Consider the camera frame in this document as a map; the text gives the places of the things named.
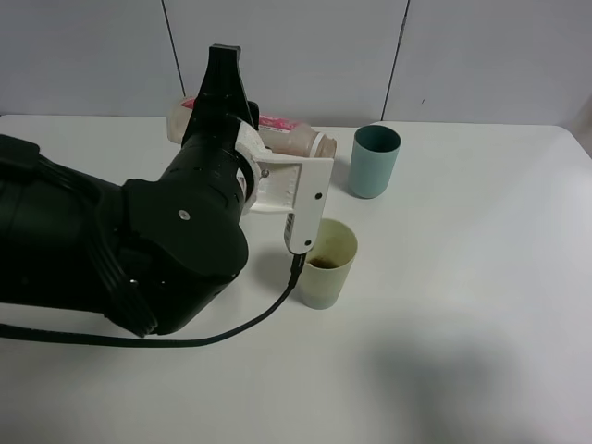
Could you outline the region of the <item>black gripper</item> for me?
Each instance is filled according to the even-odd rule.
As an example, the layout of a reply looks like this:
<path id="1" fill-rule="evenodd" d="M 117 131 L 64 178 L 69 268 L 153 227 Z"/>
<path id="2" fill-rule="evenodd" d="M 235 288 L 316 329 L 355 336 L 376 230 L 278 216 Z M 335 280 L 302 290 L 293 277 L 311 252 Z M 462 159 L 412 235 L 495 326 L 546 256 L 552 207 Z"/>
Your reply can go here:
<path id="1" fill-rule="evenodd" d="M 228 139 L 241 122 L 258 129 L 259 107 L 244 90 L 240 56 L 239 46 L 209 47 L 186 143 L 160 179 L 129 179 L 121 188 L 126 216 L 117 256 L 156 319 L 156 335 L 187 325 L 247 263 L 237 178 L 243 163 Z"/>

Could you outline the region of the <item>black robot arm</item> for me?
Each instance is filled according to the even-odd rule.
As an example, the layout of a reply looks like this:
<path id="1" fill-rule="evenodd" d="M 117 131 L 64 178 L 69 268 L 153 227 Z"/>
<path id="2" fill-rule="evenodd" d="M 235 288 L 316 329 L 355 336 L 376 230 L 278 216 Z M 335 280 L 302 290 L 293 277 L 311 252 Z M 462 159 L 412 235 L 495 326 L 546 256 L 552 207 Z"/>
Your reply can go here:
<path id="1" fill-rule="evenodd" d="M 143 338 L 189 323 L 245 267 L 252 125 L 237 46 L 212 45 L 179 152 L 159 179 L 116 185 L 1 139 L 1 299 L 104 315 Z"/>

